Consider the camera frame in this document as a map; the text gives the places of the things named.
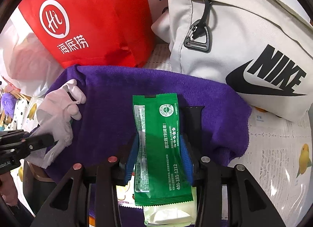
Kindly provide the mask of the left hand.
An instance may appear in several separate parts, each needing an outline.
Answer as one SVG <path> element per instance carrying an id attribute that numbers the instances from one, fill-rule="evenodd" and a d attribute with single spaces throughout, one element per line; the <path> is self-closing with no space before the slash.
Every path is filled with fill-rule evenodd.
<path id="1" fill-rule="evenodd" d="M 9 206 L 17 206 L 17 189 L 10 172 L 1 175 L 1 196 Z"/>

